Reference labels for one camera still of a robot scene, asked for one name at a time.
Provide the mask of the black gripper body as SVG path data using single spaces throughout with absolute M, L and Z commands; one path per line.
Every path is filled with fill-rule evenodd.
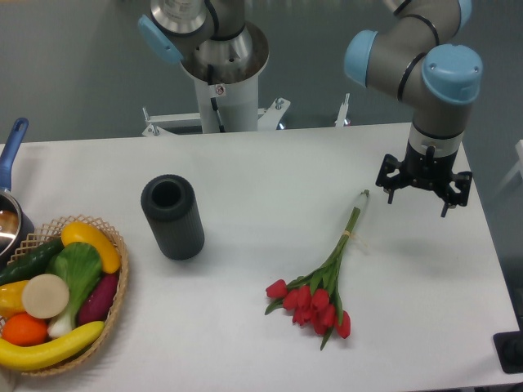
M 436 148 L 431 145 L 418 151 L 408 142 L 405 159 L 399 168 L 398 188 L 445 189 L 451 182 L 460 180 L 460 175 L 453 172 L 457 155 L 458 151 L 454 151 L 450 155 L 437 156 Z

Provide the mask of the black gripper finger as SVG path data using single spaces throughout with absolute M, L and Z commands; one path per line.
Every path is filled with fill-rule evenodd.
M 376 186 L 387 194 L 387 202 L 393 203 L 395 192 L 405 187 L 404 163 L 391 154 L 386 154 L 382 160 Z
M 450 173 L 450 177 L 444 187 L 443 196 L 441 197 L 444 200 L 444 206 L 440 214 L 441 217 L 446 217 L 449 209 L 466 207 L 468 205 L 472 180 L 473 174 L 471 171 Z

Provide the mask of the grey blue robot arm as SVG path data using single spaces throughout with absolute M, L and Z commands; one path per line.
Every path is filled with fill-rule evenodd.
M 453 165 L 479 95 L 483 64 L 450 39 L 467 23 L 469 1 L 390 1 L 386 33 L 359 32 L 344 55 L 345 74 L 413 109 L 405 157 L 386 155 L 376 183 L 388 194 L 412 186 L 435 193 L 445 209 L 465 206 L 472 184 Z M 242 1 L 153 1 L 138 20 L 150 50 L 193 79 L 206 133 L 259 131 L 258 77 L 266 36 L 245 18 Z

